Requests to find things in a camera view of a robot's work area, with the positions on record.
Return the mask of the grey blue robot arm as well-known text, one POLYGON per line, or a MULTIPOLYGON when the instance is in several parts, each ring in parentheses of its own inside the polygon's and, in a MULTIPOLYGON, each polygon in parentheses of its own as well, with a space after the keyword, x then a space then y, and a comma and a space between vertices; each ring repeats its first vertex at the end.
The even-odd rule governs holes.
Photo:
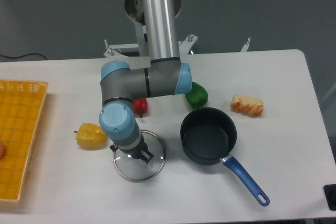
POLYGON ((101 68, 100 126, 113 141, 111 149, 149 163, 149 151, 135 119, 134 101, 188 93, 192 88, 189 64, 180 60, 173 0, 142 0, 150 66, 131 69, 123 61, 101 68))

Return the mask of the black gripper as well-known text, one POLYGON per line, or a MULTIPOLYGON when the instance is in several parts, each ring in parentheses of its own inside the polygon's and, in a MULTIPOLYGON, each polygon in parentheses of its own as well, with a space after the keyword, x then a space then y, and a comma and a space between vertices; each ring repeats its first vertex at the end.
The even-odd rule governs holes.
POLYGON ((113 152, 119 150, 125 154, 130 155, 133 158, 140 158, 146 163, 148 163, 154 156, 150 151, 148 151, 148 146, 145 142, 140 142, 136 147, 131 148, 129 150, 120 149, 115 144, 110 145, 110 149, 113 152))

